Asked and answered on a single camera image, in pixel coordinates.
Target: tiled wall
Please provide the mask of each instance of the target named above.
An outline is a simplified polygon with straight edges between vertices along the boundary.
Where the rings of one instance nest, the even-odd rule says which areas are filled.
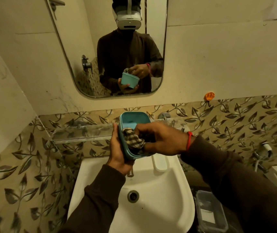
[[[73,175],[38,118],[0,154],[0,233],[56,232]]]
[[[88,72],[81,71],[75,76],[75,82],[77,88],[84,94],[93,97],[108,97],[111,95],[111,91],[105,88],[100,83],[100,75],[98,69],[98,58],[95,57],[91,61],[92,70],[88,69]]]
[[[264,161],[266,167],[277,165],[277,95],[215,100],[205,102],[155,105],[100,111],[40,116],[48,132],[70,124],[94,125],[118,121],[125,111],[143,111],[156,119],[167,111],[171,117],[182,117],[195,135],[202,135],[221,150],[233,150],[245,164],[253,162],[252,152],[262,141],[268,141],[274,155]],[[67,165],[79,169],[81,159],[109,155],[109,141],[59,144]],[[183,164],[184,171],[192,167]]]

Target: mirror frame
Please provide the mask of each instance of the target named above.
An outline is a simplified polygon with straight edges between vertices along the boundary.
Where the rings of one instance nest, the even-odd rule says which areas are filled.
[[[72,79],[73,79],[73,82],[74,82],[74,85],[75,85],[75,88],[79,91],[80,94],[84,95],[84,96],[87,96],[89,98],[93,98],[93,99],[102,99],[102,98],[116,98],[116,97],[124,97],[124,96],[140,96],[140,95],[148,95],[148,94],[152,94],[152,93],[155,93],[159,88],[160,86],[162,85],[162,81],[163,81],[163,74],[164,74],[164,69],[163,69],[163,74],[162,74],[162,77],[161,77],[161,82],[159,84],[159,86],[152,92],[148,92],[148,93],[137,93],[137,94],[125,94],[125,95],[115,95],[115,96],[103,96],[103,97],[95,97],[95,96],[90,96],[90,95],[87,95],[85,93],[83,93],[79,87],[77,86],[77,82],[75,81],[75,75],[74,75],[74,71],[72,69],[72,66],[70,64],[70,61],[66,55],[66,52],[65,52],[65,49],[64,49],[64,46],[63,46],[63,43],[62,43],[62,40],[61,40],[61,37],[59,35],[59,32],[58,32],[58,29],[56,27],[56,23],[55,23],[55,19],[53,17],[53,10],[51,8],[51,5],[50,5],[50,1],[49,0],[46,0],[46,5],[47,5],[47,8],[49,10],[49,14],[50,14],[50,17],[52,19],[52,23],[53,23],[53,26],[55,28],[55,33],[59,39],[59,42],[60,42],[60,45],[61,45],[61,48],[62,48],[62,51],[63,51],[63,54],[64,54],[64,57],[66,59],[66,62],[67,62],[67,66],[69,67],[69,70],[71,72],[71,75],[72,75]],[[166,30],[164,32],[164,48],[163,48],[163,67],[164,67],[164,61],[165,61],[165,52],[166,52],[166,31],[167,31],[167,22],[168,22],[168,7],[169,7],[169,0],[166,0]],[[147,24],[147,12],[145,11],[145,26]]]

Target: wall mounted tap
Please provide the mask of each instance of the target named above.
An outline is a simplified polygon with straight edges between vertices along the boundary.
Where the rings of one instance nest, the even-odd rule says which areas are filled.
[[[81,56],[81,63],[82,63],[82,68],[85,72],[88,72],[88,69],[91,69],[91,73],[93,74],[92,72],[92,64],[91,63],[88,63],[88,59],[85,55],[82,55]]]

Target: soap dish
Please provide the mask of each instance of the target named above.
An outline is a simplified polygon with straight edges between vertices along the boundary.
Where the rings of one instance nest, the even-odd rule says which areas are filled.
[[[149,119],[148,115],[145,114],[144,112],[140,112],[140,111],[124,112],[120,115],[120,121],[119,121],[119,125],[118,125],[119,139],[120,139],[122,147],[123,147],[124,156],[130,160],[143,158],[143,157],[147,157],[147,156],[151,156],[151,155],[155,154],[155,153],[144,152],[143,154],[137,155],[137,154],[133,154],[129,150],[129,147],[127,145],[127,142],[125,141],[125,136],[122,133],[122,130],[124,128],[135,129],[135,127],[138,123],[150,123],[150,119]]]

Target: sink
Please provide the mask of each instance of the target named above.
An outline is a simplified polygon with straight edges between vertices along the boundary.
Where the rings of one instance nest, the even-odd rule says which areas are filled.
[[[109,233],[187,232],[195,216],[194,199],[177,156],[168,156],[169,168],[158,172],[151,157],[137,159],[134,176],[126,177],[119,207]],[[80,203],[85,186],[91,184],[108,157],[84,159],[74,187],[67,218]],[[137,202],[128,200],[137,191]]]

